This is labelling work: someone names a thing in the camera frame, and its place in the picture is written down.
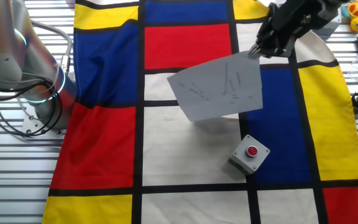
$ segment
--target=white square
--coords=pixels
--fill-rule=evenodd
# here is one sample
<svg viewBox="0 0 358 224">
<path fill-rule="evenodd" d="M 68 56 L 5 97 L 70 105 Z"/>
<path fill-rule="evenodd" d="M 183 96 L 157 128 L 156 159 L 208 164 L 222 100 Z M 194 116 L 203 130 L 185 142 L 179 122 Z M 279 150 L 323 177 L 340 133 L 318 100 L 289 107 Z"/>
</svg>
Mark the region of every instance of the white square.
<svg viewBox="0 0 358 224">
<path fill-rule="evenodd" d="M 176 100 L 167 80 L 173 74 L 146 75 L 144 80 L 144 100 Z"/>
<path fill-rule="evenodd" d="M 262 223 L 317 224 L 312 189 L 258 191 Z"/>
<path fill-rule="evenodd" d="M 308 60 L 318 60 L 320 62 L 332 62 L 336 58 L 328 46 L 320 37 L 312 31 L 295 42 L 296 61 L 298 63 Z"/>
<path fill-rule="evenodd" d="M 240 52 L 249 50 L 256 41 L 256 35 L 262 24 L 237 24 L 237 38 Z"/>
<path fill-rule="evenodd" d="M 249 224 L 248 195 L 245 191 L 143 195 L 142 223 Z"/>
<path fill-rule="evenodd" d="M 227 161 L 240 142 L 237 114 L 191 123 L 179 106 L 146 107 L 143 185 L 244 183 Z"/>
<path fill-rule="evenodd" d="M 108 4 L 138 2 L 139 0 L 85 0 L 85 1 L 92 2 L 98 5 L 108 5 Z"/>
<path fill-rule="evenodd" d="M 249 50 L 255 44 L 256 35 L 258 34 L 261 25 L 261 23 L 237 24 L 237 38 L 239 41 L 240 52 Z M 281 63 L 288 64 L 288 59 L 286 57 L 260 57 L 259 62 L 261 65 Z"/>
</svg>

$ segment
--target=yellow square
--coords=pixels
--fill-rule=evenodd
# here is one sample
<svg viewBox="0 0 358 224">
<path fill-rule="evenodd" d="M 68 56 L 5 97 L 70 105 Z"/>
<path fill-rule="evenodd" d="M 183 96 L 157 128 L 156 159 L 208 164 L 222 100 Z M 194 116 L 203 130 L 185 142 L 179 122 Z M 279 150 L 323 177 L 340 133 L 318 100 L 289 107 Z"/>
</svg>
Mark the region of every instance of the yellow square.
<svg viewBox="0 0 358 224">
<path fill-rule="evenodd" d="M 299 69 L 321 180 L 358 179 L 358 137 L 339 66 Z"/>
<path fill-rule="evenodd" d="M 234 18 L 258 19 L 267 16 L 269 9 L 255 0 L 233 0 Z"/>
<path fill-rule="evenodd" d="M 84 30 L 119 27 L 130 19 L 137 20 L 137 8 L 138 6 L 92 9 L 76 4 L 74 27 Z"/>
<path fill-rule="evenodd" d="M 49 196 L 43 224 L 131 224 L 132 196 Z"/>
</svg>

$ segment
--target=black cable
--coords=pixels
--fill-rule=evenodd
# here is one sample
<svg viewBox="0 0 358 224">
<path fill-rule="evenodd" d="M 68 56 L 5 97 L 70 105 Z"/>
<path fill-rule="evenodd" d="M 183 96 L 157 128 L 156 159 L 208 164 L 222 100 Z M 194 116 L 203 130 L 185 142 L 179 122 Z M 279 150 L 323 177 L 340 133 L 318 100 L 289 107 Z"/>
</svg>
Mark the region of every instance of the black cable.
<svg viewBox="0 0 358 224">
<path fill-rule="evenodd" d="M 50 84 L 50 81 L 49 80 L 44 80 L 42 82 L 38 82 L 38 83 L 34 83 L 32 85 L 29 85 L 27 87 L 24 87 L 24 88 L 20 88 L 20 89 L 14 89 L 14 90 L 3 90 L 3 89 L 0 89 L 0 92 L 5 92 L 5 93 L 10 93 L 10 92 L 18 92 L 17 94 L 13 95 L 13 96 L 8 96 L 8 97 L 5 97 L 5 98 L 0 98 L 0 101 L 6 101 L 6 100 L 11 100 L 11 99 L 14 99 L 18 96 L 21 96 L 22 94 L 26 93 L 27 91 L 31 90 L 32 88 L 34 87 L 37 87 L 37 86 L 40 86 L 40 85 L 46 85 L 46 84 Z"/>
<path fill-rule="evenodd" d="M 0 123 L 0 127 L 5 130 L 6 132 L 8 132 L 9 134 L 13 134 L 13 135 L 17 135 L 17 136 L 22 136 L 22 137 L 32 137 L 32 136 L 40 136 L 42 134 L 45 134 L 46 132 L 50 131 L 57 123 L 58 121 L 60 120 L 61 116 L 62 116 L 62 113 L 63 113 L 63 103 L 62 103 L 62 99 L 60 98 L 60 95 L 58 93 L 55 93 L 55 87 L 53 87 L 51 89 L 51 94 L 56 94 L 55 96 L 53 95 L 53 98 L 52 98 L 52 114 L 51 116 L 49 117 L 49 119 L 47 120 L 47 122 L 38 130 L 32 132 L 32 133 L 23 133 L 22 131 L 19 131 L 18 129 L 16 129 L 15 127 L 13 127 L 11 124 L 9 124 L 9 122 L 7 122 L 4 118 L 4 116 L 2 115 L 1 113 L 1 110 L 0 110 L 0 117 L 1 117 L 1 120 L 6 123 L 10 128 L 12 128 L 14 131 L 10 131 L 8 130 L 7 128 L 5 128 L 1 123 Z M 44 128 L 47 127 L 47 125 L 52 121 L 54 115 L 55 115 L 55 112 L 56 112 L 56 107 L 57 107 L 57 101 L 59 102 L 59 107 L 60 107 L 60 111 L 59 111 L 59 115 L 56 119 L 56 121 L 49 127 L 47 128 L 46 130 L 44 130 Z"/>
</svg>

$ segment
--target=blue square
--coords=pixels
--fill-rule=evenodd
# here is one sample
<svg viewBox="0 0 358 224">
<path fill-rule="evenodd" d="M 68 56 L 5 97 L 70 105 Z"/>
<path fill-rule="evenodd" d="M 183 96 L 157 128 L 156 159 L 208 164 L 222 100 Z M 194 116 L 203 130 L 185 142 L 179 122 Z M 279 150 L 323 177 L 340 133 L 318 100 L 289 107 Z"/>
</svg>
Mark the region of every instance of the blue square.
<svg viewBox="0 0 358 224">
<path fill-rule="evenodd" d="M 77 96 L 91 105 L 132 103 L 137 96 L 137 26 L 113 32 L 75 31 Z"/>
<path fill-rule="evenodd" d="M 226 10 L 225 1 L 146 1 L 145 20 L 149 23 L 226 21 Z"/>
<path fill-rule="evenodd" d="M 261 70 L 264 107 L 247 113 L 249 134 L 270 149 L 258 184 L 311 182 L 290 69 Z"/>
</svg>

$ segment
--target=red square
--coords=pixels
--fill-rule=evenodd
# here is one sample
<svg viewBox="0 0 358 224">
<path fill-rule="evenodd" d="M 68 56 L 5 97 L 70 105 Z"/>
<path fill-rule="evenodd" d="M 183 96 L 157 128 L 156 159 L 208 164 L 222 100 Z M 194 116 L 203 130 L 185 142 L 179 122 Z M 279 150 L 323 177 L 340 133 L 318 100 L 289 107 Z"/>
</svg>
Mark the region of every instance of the red square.
<svg viewBox="0 0 358 224">
<path fill-rule="evenodd" d="M 145 69 L 188 68 L 230 54 L 228 24 L 145 29 Z"/>
<path fill-rule="evenodd" d="M 75 104 L 51 189 L 132 187 L 135 108 Z"/>
<path fill-rule="evenodd" d="M 358 187 L 323 189 L 329 224 L 358 223 Z"/>
</svg>

